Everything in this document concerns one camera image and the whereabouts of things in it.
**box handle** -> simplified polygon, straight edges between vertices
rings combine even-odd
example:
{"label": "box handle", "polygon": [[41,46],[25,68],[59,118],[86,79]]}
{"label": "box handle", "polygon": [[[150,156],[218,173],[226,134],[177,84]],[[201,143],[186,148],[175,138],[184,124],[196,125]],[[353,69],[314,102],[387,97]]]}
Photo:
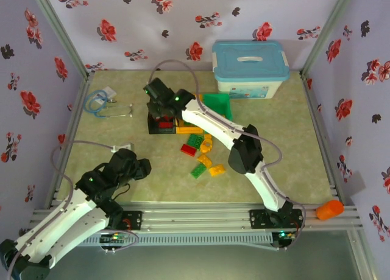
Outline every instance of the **box handle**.
{"label": "box handle", "polygon": [[238,57],[237,61],[245,62],[245,61],[263,61],[261,57]]}

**wall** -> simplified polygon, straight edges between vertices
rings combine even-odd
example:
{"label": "wall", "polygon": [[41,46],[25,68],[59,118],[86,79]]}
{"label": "wall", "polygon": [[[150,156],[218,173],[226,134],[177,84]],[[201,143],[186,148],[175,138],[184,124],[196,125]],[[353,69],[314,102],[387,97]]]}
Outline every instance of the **wall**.
{"label": "wall", "polygon": [[337,0],[49,1],[92,71],[151,69],[167,58],[211,69],[216,40],[278,40],[301,69]]}
{"label": "wall", "polygon": [[383,279],[390,266],[388,0],[352,0],[308,84],[344,192],[358,207]]}
{"label": "wall", "polygon": [[[0,0],[0,242],[43,207],[82,78],[34,0]],[[0,268],[0,278],[5,270]]]}

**plastic storage box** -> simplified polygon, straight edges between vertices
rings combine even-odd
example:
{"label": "plastic storage box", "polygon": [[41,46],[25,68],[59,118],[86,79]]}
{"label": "plastic storage box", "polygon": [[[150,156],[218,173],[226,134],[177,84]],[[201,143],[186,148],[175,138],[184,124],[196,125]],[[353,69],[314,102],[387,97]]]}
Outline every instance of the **plastic storage box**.
{"label": "plastic storage box", "polygon": [[270,99],[290,76],[276,41],[219,41],[213,45],[218,90],[231,99]]}

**sticker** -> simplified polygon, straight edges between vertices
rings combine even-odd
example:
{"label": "sticker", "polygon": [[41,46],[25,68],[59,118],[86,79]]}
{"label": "sticker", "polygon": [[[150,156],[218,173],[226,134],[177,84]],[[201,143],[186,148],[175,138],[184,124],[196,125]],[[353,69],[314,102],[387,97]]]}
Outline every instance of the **sticker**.
{"label": "sticker", "polygon": [[[112,99],[114,96],[116,96],[116,92],[109,86],[104,88],[103,91],[107,93],[108,99]],[[104,103],[104,97],[100,93],[97,93],[93,98],[97,98],[95,102],[100,105]]]}
{"label": "sticker", "polygon": [[269,87],[231,87],[229,96],[231,99],[265,99]]}

